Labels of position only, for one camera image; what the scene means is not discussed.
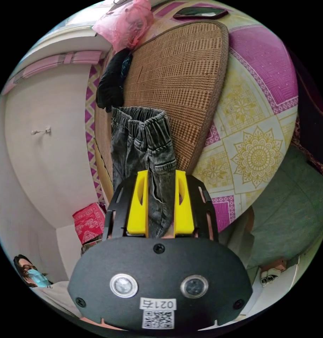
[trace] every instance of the screw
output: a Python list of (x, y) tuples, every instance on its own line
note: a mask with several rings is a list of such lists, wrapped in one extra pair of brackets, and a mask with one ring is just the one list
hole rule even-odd
[(153, 247), (153, 251), (156, 253), (156, 254), (162, 254), (164, 251), (165, 251), (165, 246), (158, 243), (156, 244), (154, 247)]
[(85, 300), (84, 300), (83, 298), (77, 297), (77, 298), (76, 298), (76, 303), (77, 303), (77, 305), (79, 305), (80, 307), (86, 307), (86, 303), (85, 303)]
[(245, 305), (245, 301), (243, 299), (239, 299), (234, 303), (233, 309), (240, 310), (244, 305)]

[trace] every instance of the woman's hair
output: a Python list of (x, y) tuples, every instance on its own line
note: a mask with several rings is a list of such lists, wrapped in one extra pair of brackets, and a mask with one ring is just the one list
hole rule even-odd
[(25, 257), (24, 255), (18, 255), (18, 256), (15, 256), (15, 258), (13, 259), (13, 265), (14, 267), (16, 268), (17, 272), (20, 274), (20, 276), (23, 278), (23, 280), (25, 281), (26, 285), (30, 288), (36, 288), (37, 285), (36, 284), (33, 284), (33, 283), (29, 283), (27, 281), (27, 278), (29, 277), (29, 274), (28, 272), (26, 271), (25, 268), (23, 268), (20, 264), (19, 264), (19, 260), (20, 259), (25, 259), (26, 261), (28, 261), (29, 263), (32, 264), (32, 262), (27, 258)]

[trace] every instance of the white wall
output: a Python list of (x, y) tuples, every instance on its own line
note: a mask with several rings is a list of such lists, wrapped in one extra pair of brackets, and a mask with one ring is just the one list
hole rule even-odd
[[(97, 202), (85, 140), (90, 65), (64, 64), (24, 80), (7, 95), (5, 136), (16, 176), (54, 228)], [(31, 130), (51, 126), (52, 134)]]
[(27, 256), (53, 282), (66, 280), (55, 229), (42, 217), (20, 186), (7, 154), (5, 98), (0, 99), (0, 241), (5, 253)]
[(248, 312), (247, 317), (253, 316), (267, 309), (269, 306), (273, 305), (283, 296), (285, 296), (292, 287), (296, 270), (297, 265), (293, 265), (292, 267), (281, 273), (280, 277), (278, 277), (273, 283), (267, 284), (263, 288), (263, 291), (260, 294), (257, 302)]
[(60, 256), (68, 279), (80, 258), (81, 244), (74, 229), (74, 224), (57, 229), (57, 240)]

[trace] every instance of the denim jeans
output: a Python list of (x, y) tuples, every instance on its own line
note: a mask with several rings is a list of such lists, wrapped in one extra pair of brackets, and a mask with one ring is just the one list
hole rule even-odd
[(113, 189), (149, 170), (149, 237), (160, 238), (174, 214), (176, 159), (166, 112), (144, 107), (112, 109)]

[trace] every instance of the slipper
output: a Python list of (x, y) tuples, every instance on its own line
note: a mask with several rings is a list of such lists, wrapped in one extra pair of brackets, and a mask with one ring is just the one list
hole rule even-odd
[(273, 283), (274, 280), (277, 279), (280, 275), (281, 275), (281, 270), (275, 269), (275, 268), (269, 269), (267, 271), (268, 283)]
[(268, 283), (268, 279), (267, 279), (267, 271), (264, 271), (261, 273), (261, 284), (262, 287), (265, 287)]

